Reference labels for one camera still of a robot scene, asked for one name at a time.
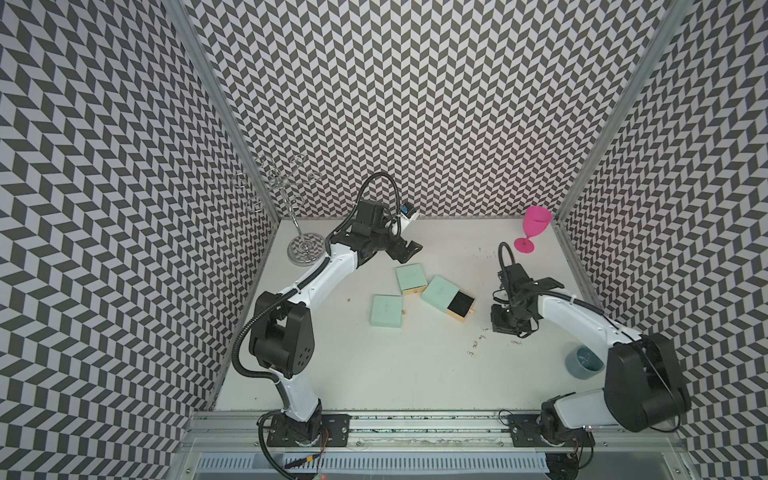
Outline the mint drawer-style jewelry box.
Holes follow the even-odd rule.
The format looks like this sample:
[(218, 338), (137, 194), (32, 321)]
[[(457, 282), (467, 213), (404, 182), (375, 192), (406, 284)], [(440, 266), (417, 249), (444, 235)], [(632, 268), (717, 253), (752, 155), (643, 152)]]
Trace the mint drawer-style jewelry box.
[(464, 322), (467, 316), (474, 312), (476, 302), (474, 296), (439, 275), (430, 281), (422, 292), (421, 298), (436, 310), (460, 322)]

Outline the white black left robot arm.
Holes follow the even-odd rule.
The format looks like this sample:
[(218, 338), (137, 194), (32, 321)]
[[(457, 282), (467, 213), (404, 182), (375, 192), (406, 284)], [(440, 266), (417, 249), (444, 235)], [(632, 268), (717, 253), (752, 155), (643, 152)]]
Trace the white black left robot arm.
[(417, 207), (408, 201), (389, 215), (383, 203), (362, 200), (351, 219), (326, 237), (318, 264), (281, 292), (258, 297), (248, 352), (274, 378), (287, 418), (309, 424), (321, 416), (321, 401), (303, 375), (315, 349), (312, 309), (377, 253), (405, 264), (420, 252), (420, 244), (402, 238), (418, 217)]

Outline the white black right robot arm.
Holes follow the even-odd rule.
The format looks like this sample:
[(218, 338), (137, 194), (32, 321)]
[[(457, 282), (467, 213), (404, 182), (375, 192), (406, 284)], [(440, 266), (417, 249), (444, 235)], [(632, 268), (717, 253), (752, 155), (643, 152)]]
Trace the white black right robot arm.
[(602, 387), (542, 404), (539, 425), (548, 442), (589, 427), (640, 432), (666, 421), (682, 423), (692, 401), (671, 339), (623, 326), (560, 282), (531, 278), (520, 264), (501, 267), (498, 277), (505, 296), (491, 308), (495, 332), (525, 339), (547, 320), (579, 340), (601, 364)]

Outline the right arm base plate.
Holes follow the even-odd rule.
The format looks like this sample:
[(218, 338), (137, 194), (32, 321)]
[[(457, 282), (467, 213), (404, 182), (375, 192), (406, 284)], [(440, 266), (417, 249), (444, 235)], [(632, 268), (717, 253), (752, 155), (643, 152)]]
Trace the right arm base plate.
[(506, 417), (515, 447), (589, 448), (595, 446), (591, 432), (569, 429), (556, 418), (541, 414), (509, 414)]

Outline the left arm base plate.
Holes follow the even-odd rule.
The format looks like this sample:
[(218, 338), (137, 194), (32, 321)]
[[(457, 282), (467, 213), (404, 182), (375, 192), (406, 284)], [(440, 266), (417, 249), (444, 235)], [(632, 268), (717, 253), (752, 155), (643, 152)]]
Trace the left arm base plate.
[(347, 414), (321, 414), (308, 422), (298, 422), (279, 413), (269, 421), (267, 445), (269, 447), (346, 447), (350, 433), (351, 416)]

